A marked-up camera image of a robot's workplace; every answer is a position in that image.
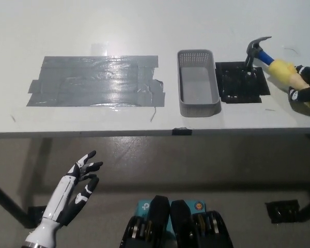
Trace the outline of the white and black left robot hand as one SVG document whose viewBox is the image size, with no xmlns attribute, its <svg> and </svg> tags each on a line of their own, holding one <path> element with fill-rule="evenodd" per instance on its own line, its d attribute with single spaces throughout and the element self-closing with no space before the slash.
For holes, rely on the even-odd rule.
<svg viewBox="0 0 310 248">
<path fill-rule="evenodd" d="M 87 203 L 94 189 L 96 188 L 99 178 L 95 174 L 103 165 L 102 162 L 87 161 L 96 155 L 93 150 L 84 155 L 81 159 L 74 163 L 68 172 L 61 178 L 51 199 L 49 200 L 42 219 L 51 220 L 67 226 L 82 210 Z M 74 188 L 79 182 L 89 180 L 84 189 L 77 194 L 74 200 L 70 200 Z"/>
</svg>

